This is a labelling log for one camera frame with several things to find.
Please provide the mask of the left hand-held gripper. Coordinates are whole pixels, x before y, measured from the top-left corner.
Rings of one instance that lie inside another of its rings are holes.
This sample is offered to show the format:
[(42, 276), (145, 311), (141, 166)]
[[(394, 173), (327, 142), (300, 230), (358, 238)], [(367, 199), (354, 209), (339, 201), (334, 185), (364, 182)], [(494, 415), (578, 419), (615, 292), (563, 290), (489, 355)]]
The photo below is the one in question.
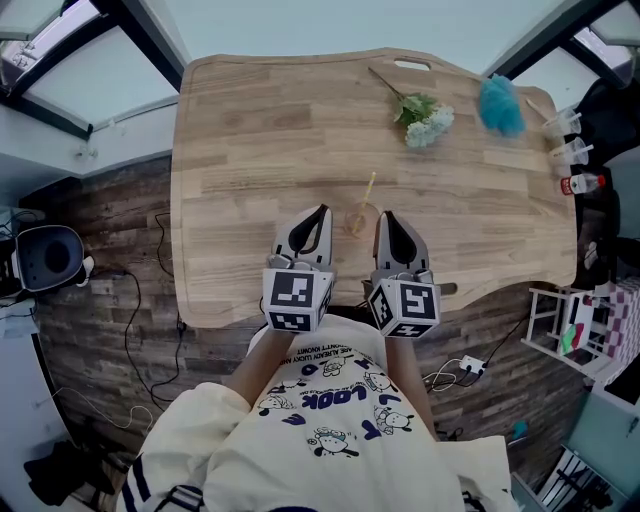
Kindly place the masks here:
[(332, 298), (331, 209), (308, 208), (281, 226), (263, 271), (263, 310), (278, 331), (309, 333), (319, 327)]

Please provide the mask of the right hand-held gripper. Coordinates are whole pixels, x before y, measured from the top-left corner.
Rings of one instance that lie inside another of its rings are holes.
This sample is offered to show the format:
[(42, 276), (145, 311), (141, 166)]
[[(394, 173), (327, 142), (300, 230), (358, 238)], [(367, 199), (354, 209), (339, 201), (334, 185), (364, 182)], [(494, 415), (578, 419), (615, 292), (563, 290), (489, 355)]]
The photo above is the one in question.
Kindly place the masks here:
[[(420, 338), (441, 321), (440, 287), (428, 268), (426, 243), (392, 211), (376, 225), (373, 251), (376, 269), (367, 297), (380, 334), (385, 338)], [(392, 269), (392, 264), (416, 269)]]

